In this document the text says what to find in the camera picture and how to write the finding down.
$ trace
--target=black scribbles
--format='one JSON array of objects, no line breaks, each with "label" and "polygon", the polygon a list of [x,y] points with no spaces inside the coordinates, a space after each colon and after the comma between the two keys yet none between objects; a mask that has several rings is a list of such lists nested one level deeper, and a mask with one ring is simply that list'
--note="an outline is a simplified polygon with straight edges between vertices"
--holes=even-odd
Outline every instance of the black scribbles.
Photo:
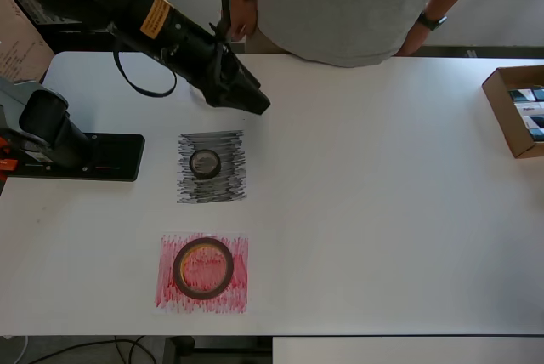
[{"label": "black scribbles", "polygon": [[[178,203],[201,204],[246,198],[246,153],[241,130],[181,134],[178,143]],[[198,179],[190,169],[190,157],[198,150],[214,151],[221,171],[212,179]]]}]

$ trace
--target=black watch strap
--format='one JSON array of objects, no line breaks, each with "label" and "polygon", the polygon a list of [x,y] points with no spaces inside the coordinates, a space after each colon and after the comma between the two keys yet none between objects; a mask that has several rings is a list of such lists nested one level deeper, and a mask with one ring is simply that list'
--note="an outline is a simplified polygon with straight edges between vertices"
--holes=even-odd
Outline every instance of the black watch strap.
[{"label": "black watch strap", "polygon": [[445,23],[445,21],[448,19],[448,17],[442,17],[438,21],[433,21],[427,18],[425,15],[425,12],[422,12],[419,14],[419,18],[417,19],[417,22],[420,22],[421,24],[425,25],[429,30],[434,31],[437,28],[439,28],[442,24]]}]

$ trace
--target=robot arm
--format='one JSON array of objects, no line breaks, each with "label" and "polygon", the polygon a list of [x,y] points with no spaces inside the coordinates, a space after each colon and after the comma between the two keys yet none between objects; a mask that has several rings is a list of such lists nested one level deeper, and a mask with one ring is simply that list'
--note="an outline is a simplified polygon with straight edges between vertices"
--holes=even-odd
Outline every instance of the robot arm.
[{"label": "robot arm", "polygon": [[37,0],[56,14],[108,30],[178,73],[200,89],[209,105],[262,114],[268,98],[260,83],[235,57],[226,42],[225,19],[215,36],[181,14],[166,0]]}]

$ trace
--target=person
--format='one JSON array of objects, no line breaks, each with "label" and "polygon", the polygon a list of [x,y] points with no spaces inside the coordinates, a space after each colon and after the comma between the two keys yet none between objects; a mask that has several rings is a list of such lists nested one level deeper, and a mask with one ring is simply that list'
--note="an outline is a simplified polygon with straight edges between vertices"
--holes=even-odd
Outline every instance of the person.
[{"label": "person", "polygon": [[337,66],[415,53],[458,0],[231,0],[233,41]]}]

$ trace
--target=black tape roll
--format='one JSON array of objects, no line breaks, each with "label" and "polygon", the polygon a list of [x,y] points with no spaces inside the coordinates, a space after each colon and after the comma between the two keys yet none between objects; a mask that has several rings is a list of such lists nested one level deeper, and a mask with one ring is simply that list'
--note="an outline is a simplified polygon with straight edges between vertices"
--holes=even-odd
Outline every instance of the black tape roll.
[{"label": "black tape roll", "polygon": [[221,159],[213,150],[198,150],[190,157],[189,168],[198,179],[212,179],[221,171]]},{"label": "black tape roll", "polygon": [[[195,248],[199,248],[203,245],[208,245],[210,247],[216,248],[224,256],[224,260],[227,264],[223,281],[219,283],[217,287],[207,292],[200,292],[198,290],[188,287],[181,273],[181,264],[183,263],[185,256],[195,250]],[[218,239],[206,237],[195,239],[194,241],[191,241],[187,245],[182,247],[181,251],[179,251],[178,255],[176,256],[176,259],[173,261],[172,269],[173,280],[181,293],[192,299],[209,300],[217,297],[227,288],[230,280],[232,279],[232,274],[235,270],[235,263],[232,258],[232,253],[224,243],[222,243]]]}]

